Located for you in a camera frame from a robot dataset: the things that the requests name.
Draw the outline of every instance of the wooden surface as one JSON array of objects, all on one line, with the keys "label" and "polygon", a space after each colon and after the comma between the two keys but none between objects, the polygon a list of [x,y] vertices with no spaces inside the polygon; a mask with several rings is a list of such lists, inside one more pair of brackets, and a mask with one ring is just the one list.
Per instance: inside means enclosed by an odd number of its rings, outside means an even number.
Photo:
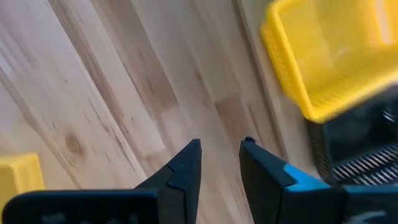
[{"label": "wooden surface", "polygon": [[299,108],[282,92],[259,28],[264,21],[264,11],[271,0],[235,0],[246,37],[270,108],[275,130],[285,158],[296,167],[318,177],[310,155],[305,119]]},{"label": "wooden surface", "polygon": [[230,0],[0,0],[0,154],[38,153],[48,189],[133,188],[200,138],[198,223],[252,223],[239,141],[282,157],[253,65]]}]

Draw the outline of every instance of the black plastic part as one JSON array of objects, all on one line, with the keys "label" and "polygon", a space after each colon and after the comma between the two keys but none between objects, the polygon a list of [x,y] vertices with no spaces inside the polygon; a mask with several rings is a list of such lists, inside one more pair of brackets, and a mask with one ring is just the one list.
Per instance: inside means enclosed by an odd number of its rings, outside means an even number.
[{"label": "black plastic part", "polygon": [[[244,190],[255,224],[341,223],[343,189],[327,186],[302,172],[301,176],[289,175],[284,161],[252,141],[242,141],[239,158]],[[306,188],[308,179],[311,182]],[[311,185],[314,182],[323,188]],[[304,188],[289,188],[296,184],[302,184]]]},{"label": "black plastic part", "polygon": [[398,142],[398,86],[324,123],[307,121],[315,166],[322,179],[340,182],[333,168]]},{"label": "black plastic part", "polygon": [[2,222],[194,224],[200,181],[196,139],[135,189],[30,192],[6,205]]},{"label": "black plastic part", "polygon": [[398,223],[398,188],[349,186],[344,223]]}]

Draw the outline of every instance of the yellow basket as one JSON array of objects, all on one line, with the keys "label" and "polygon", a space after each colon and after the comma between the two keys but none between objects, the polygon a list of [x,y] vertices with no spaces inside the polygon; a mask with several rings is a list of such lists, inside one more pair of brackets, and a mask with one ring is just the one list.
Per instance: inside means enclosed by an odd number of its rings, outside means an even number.
[{"label": "yellow basket", "polygon": [[317,123],[398,78],[398,0],[279,0],[261,34],[285,94]]}]

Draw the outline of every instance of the black object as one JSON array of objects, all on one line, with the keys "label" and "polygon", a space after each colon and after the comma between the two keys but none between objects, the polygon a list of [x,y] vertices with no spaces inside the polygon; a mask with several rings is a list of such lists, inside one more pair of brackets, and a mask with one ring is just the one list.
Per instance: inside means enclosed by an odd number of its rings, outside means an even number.
[{"label": "black object", "polygon": [[191,141],[132,190],[37,191],[4,208],[3,224],[194,224],[201,181],[200,140]]},{"label": "black object", "polygon": [[327,121],[307,121],[311,150],[329,184],[398,181],[398,86]]},{"label": "black object", "polygon": [[398,189],[330,186],[242,141],[241,175],[255,224],[398,223]]}]

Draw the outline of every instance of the yellow object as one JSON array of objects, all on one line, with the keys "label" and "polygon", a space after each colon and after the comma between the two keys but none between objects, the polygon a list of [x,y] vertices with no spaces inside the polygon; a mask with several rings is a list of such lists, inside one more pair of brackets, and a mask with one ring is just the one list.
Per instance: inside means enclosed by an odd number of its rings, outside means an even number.
[{"label": "yellow object", "polygon": [[44,182],[36,154],[0,157],[0,214],[15,195],[42,189]]},{"label": "yellow object", "polygon": [[261,34],[285,94],[323,123],[398,78],[398,0],[278,0]]}]

